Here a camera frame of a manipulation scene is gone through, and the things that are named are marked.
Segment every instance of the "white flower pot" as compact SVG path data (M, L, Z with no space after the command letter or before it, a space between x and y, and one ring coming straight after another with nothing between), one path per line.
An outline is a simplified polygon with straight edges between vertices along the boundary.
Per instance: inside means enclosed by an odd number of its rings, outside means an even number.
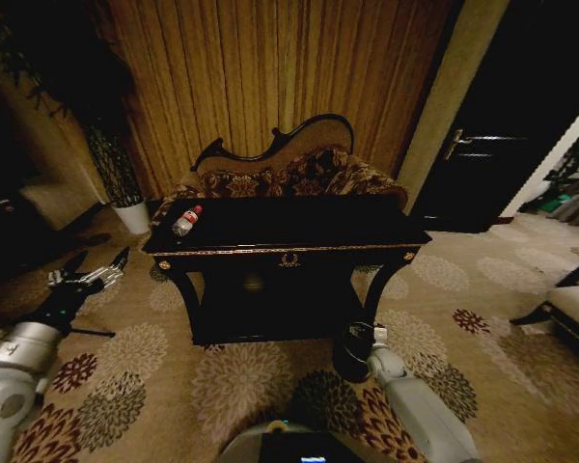
M144 234L150 230L150 217L144 202L129 207L114 207L114 210L131 233Z

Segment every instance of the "floor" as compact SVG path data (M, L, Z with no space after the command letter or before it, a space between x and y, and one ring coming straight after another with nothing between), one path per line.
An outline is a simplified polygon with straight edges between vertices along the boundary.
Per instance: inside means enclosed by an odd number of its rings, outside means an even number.
M109 209L86 234L85 269L132 247L119 285L92 296L16 462L207 462L246 426L280 417L423 460L372 380L344 382L326 340L191 345L184 306ZM520 214L509 225L434 240L387 285L378 318L391 343L467 424L487 462L579 462L579 360L549 326L512 327L579 265L579 229ZM48 269L0 287L0 314L34 309ZM373 269L354 272L364 296Z

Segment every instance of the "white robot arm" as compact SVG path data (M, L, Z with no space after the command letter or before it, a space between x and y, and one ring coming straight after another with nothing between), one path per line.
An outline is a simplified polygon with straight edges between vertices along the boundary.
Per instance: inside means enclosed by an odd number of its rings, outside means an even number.
M375 327L375 344L367 360L391 408L432 463L480 461L465 424L425 381L415 378L400 356L386 345L386 329Z
M10 332L0 329L0 463L11 458L17 431L41 407L56 365L58 345L71 331L70 323L86 298L114 284L122 275L128 248L107 267L74 273L86 253L49 274L49 297L24 316Z

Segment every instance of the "table leg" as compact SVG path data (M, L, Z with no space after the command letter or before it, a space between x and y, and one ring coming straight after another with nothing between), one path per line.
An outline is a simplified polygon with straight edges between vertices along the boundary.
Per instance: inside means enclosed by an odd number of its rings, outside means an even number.
M387 263L383 265L373 277L367 297L365 299L365 321L373 324L375 322L375 315L377 314L377 306L379 305L379 298L382 295L384 287L397 271L404 267L408 262Z
M193 282L186 274L186 271L182 271L177 268L177 265L172 265L171 268L164 270L165 274L174 282L174 285L180 291L182 299L184 300L184 305L186 306L186 314L189 317L189 322L191 323L191 333L193 338L196 338L196 334L199 333L199 313L200 313L200 299L197 296L197 291L193 286Z

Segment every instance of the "beige carpet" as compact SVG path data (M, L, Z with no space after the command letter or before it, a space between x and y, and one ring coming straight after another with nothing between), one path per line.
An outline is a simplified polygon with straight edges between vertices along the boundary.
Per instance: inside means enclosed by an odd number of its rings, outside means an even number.
M178 292L138 251L145 240L108 209L86 234L103 232L111 239L89 248L86 269L130 245L126 276L74 325L118 335L63 342L64 365L14 461L208 462L241 429L279 417L422 458L372 381L336 375L328 341L191 345ZM579 229L522 214L480 235L433 236L384 292L390 343L465 420L484 461L579 461L579 360L548 326L507 322L579 264ZM34 309L45 271L62 261L1 287L0 313ZM359 293L372 275L354 273Z

